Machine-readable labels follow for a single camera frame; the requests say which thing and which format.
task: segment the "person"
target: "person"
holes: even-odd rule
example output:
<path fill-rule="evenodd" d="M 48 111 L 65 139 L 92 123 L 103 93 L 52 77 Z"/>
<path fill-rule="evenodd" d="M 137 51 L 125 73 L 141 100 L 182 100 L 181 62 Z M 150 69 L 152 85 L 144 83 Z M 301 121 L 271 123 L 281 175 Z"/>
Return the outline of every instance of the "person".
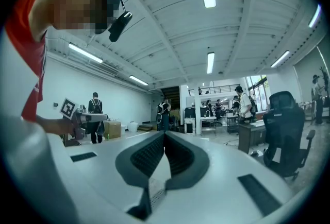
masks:
<path fill-rule="evenodd" d="M 323 100 L 322 100 L 322 91 L 324 87 L 321 87 L 319 84 L 318 75 L 313 76 L 313 86 L 314 86 L 314 99 L 316 101 L 316 121 L 315 124 L 322 124 L 322 112 L 323 112 Z"/>
<path fill-rule="evenodd" d="M 237 95 L 240 97 L 240 123 L 244 123 L 246 120 L 251 121 L 251 112 L 250 109 L 252 107 L 251 101 L 247 94 L 243 92 L 241 86 L 237 86 L 235 88 Z"/>
<path fill-rule="evenodd" d="M 222 110 L 222 104 L 220 103 L 220 100 L 217 99 L 217 102 L 216 102 L 216 117 L 217 117 L 217 119 L 220 119 L 221 110 Z"/>
<path fill-rule="evenodd" d="M 7 17 L 3 36 L 8 49 L 15 49 L 32 70 L 36 84 L 31 91 L 21 117 L 35 122 L 47 133 L 74 134 L 77 122 L 70 119 L 46 119 L 37 115 L 41 102 L 46 66 L 45 34 L 49 27 L 57 30 L 88 30 L 99 34 L 114 21 L 120 0 L 17 0 Z"/>
<path fill-rule="evenodd" d="M 211 100 L 210 99 L 206 101 L 206 107 L 210 111 L 210 117 L 213 117 L 212 104 L 211 104 Z"/>
<path fill-rule="evenodd" d="M 234 104 L 233 104 L 233 115 L 239 114 L 239 108 L 240 108 L 240 104 L 238 101 L 238 96 L 234 97 Z"/>
<path fill-rule="evenodd" d="M 93 98 L 88 102 L 88 112 L 89 113 L 103 113 L 102 101 L 98 99 L 98 93 L 93 93 Z M 96 144 L 96 131 L 100 123 L 87 123 L 88 130 L 91 134 L 91 140 L 93 144 Z M 102 142 L 102 135 L 97 135 L 97 141 L 100 144 Z"/>
<path fill-rule="evenodd" d="M 158 131 L 163 130 L 166 132 L 169 129 L 169 114 L 171 111 L 171 100 L 166 97 L 158 105 L 158 114 L 161 115 L 161 122 L 158 124 Z"/>
<path fill-rule="evenodd" d="M 252 107 L 250 109 L 250 112 L 251 112 L 251 115 L 252 115 L 251 120 L 255 120 L 256 119 L 256 112 L 257 112 L 256 111 L 257 105 L 255 104 L 255 101 L 253 100 L 253 98 L 251 96 L 249 96 L 249 100 L 250 100 L 251 105 L 252 105 Z"/>

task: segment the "trash bin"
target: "trash bin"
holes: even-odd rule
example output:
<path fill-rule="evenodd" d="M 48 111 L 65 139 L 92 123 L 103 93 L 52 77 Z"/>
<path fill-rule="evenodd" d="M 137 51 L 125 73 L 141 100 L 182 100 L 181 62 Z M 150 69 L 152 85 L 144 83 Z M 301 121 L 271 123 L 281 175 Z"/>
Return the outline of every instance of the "trash bin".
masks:
<path fill-rule="evenodd" d="M 127 129 L 128 129 L 128 131 L 130 131 L 130 132 L 137 132 L 137 131 L 138 131 L 138 126 L 139 126 L 138 123 L 136 123 L 136 122 L 130 122 L 130 123 L 127 125 Z"/>
<path fill-rule="evenodd" d="M 120 136 L 123 137 L 125 135 L 126 125 L 121 125 L 120 128 L 121 128 Z"/>

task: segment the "backpack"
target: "backpack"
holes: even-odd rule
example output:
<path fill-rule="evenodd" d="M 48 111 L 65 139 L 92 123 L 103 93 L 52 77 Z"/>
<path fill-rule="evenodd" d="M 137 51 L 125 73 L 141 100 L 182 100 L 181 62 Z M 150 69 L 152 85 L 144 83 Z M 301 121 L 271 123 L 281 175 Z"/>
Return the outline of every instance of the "backpack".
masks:
<path fill-rule="evenodd" d="M 254 101 L 253 98 L 249 98 L 249 99 L 250 99 L 250 102 L 251 102 L 251 105 L 252 105 L 250 112 L 251 113 L 256 113 L 256 110 L 257 110 L 256 102 Z"/>
<path fill-rule="evenodd" d="M 158 106 L 158 113 L 163 114 L 166 109 L 164 109 L 164 105 L 167 104 L 165 101 L 161 102 Z"/>
<path fill-rule="evenodd" d="M 95 100 L 92 99 L 92 104 L 94 106 L 93 113 L 102 113 L 101 101 L 99 99 L 97 100 L 97 102 L 95 102 Z"/>

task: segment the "ceiling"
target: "ceiling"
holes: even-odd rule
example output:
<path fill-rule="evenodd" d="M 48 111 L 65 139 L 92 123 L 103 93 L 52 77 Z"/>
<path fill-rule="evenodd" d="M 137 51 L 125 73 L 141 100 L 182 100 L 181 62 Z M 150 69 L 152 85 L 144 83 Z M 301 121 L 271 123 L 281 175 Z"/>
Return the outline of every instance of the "ceiling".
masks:
<path fill-rule="evenodd" d="M 325 35 L 323 15 L 314 28 L 308 23 L 316 0 L 123 0 L 133 19 L 119 40 L 109 32 L 77 36 L 50 29 L 48 55 L 70 67 L 136 90 L 154 92 L 185 83 L 274 73 L 270 65 L 284 51 L 290 55 L 278 68 L 295 64 Z M 91 65 L 70 51 L 72 42 L 102 58 Z M 215 53 L 207 75 L 207 53 Z M 139 85 L 130 75 L 147 82 Z"/>

